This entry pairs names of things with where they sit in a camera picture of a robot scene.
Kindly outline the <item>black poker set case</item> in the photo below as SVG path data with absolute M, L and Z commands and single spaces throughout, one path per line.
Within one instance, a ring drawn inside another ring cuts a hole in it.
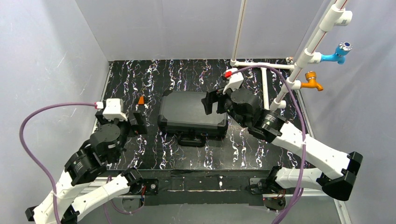
M 205 113 L 204 92 L 166 90 L 157 118 L 161 132 L 173 134 L 181 146 L 203 147 L 207 138 L 222 139 L 228 131 L 227 115 Z

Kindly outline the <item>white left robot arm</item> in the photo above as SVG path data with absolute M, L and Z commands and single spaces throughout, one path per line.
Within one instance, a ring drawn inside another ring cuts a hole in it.
M 135 124 L 123 115 L 110 119 L 102 110 L 98 111 L 99 128 L 66 162 L 55 189 L 41 204 L 26 209 L 27 220 L 36 224 L 55 224 L 59 218 L 62 224 L 76 224 L 89 212 L 117 196 L 131 193 L 143 197 L 149 182 L 135 168 L 121 171 L 104 185 L 80 194 L 107 171 L 108 163 L 116 163 L 120 159 L 128 138 L 147 133 L 144 115 L 140 111 L 134 111 L 133 115 Z

